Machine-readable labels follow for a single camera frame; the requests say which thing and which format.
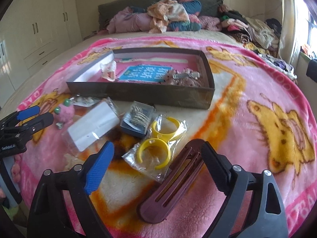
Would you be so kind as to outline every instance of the white wardrobe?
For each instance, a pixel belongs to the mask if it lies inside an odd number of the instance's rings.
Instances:
[[[81,41],[76,0],[13,0],[0,21],[0,107],[25,80]]]

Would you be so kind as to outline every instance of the drawer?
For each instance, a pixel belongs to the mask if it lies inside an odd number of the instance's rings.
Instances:
[[[36,64],[32,65],[28,70],[30,73],[30,76],[37,73],[40,69],[42,69],[45,65],[47,65],[51,60],[53,60],[56,56],[58,56],[57,50],[51,52],[50,54],[48,54],[47,56],[39,60]]]
[[[31,53],[27,58],[24,59],[24,63],[26,68],[30,68],[35,63],[37,63],[39,60],[56,50],[56,43],[49,42],[45,46],[42,46],[40,49],[37,49],[34,53]]]

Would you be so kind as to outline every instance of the yellow plastic cuff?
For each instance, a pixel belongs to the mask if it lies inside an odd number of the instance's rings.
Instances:
[[[158,146],[160,147],[161,149],[164,150],[164,152],[166,152],[166,159],[165,161],[156,166],[155,169],[156,170],[159,170],[159,169],[162,169],[164,168],[165,166],[168,165],[168,163],[170,162],[171,160],[171,151],[167,145],[166,142],[164,142],[163,140],[160,140],[160,139],[148,139],[148,140],[145,140],[141,145],[140,147],[138,148],[137,150],[137,160],[139,161],[139,163],[142,163],[143,160],[142,160],[142,153],[143,151],[148,148],[148,147],[152,147],[152,146]]]
[[[175,140],[177,138],[177,137],[175,137],[175,134],[176,134],[176,132],[178,131],[178,129],[180,127],[180,122],[177,121],[175,118],[167,117],[167,120],[171,121],[172,123],[174,123],[176,125],[177,130],[175,132],[167,133],[167,134],[158,132],[156,130],[156,127],[157,127],[157,124],[158,124],[157,121],[154,121],[152,123],[152,126],[151,126],[151,128],[152,128],[152,137],[164,140],[166,143],[168,143],[171,140]]]

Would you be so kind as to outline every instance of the green bead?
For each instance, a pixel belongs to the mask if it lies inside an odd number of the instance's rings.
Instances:
[[[61,109],[59,107],[56,107],[54,109],[54,113],[59,114],[61,112]]]
[[[64,101],[64,106],[70,106],[70,100],[69,99],[65,99]]]

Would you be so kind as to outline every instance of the gray headboard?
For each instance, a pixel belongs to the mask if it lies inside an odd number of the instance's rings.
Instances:
[[[109,21],[119,11],[127,6],[136,6],[147,9],[151,4],[159,0],[116,0],[110,3],[101,4],[98,6],[99,11],[99,30],[104,29]],[[223,4],[223,0],[199,0],[202,4],[200,15],[217,16],[217,8]]]

